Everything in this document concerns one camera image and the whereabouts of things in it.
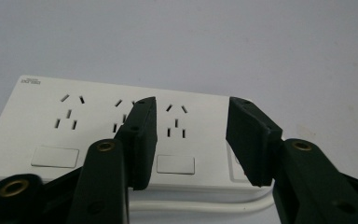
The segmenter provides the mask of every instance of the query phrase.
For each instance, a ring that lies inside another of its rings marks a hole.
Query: power outlet
[[[73,171],[149,96],[158,112],[149,189],[265,189],[250,184],[226,141],[229,97],[32,76],[20,77],[0,118],[0,179],[30,173],[50,181]]]

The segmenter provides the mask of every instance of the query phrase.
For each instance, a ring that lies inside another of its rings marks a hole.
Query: table surface
[[[0,113],[20,75],[251,98],[358,178],[358,1],[0,1]],[[275,206],[131,222],[280,223]]]

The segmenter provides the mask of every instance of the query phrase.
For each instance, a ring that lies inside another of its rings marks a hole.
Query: white background
[[[0,113],[20,75],[251,98],[358,178],[358,1],[0,1]],[[274,206],[131,222],[280,223]]]

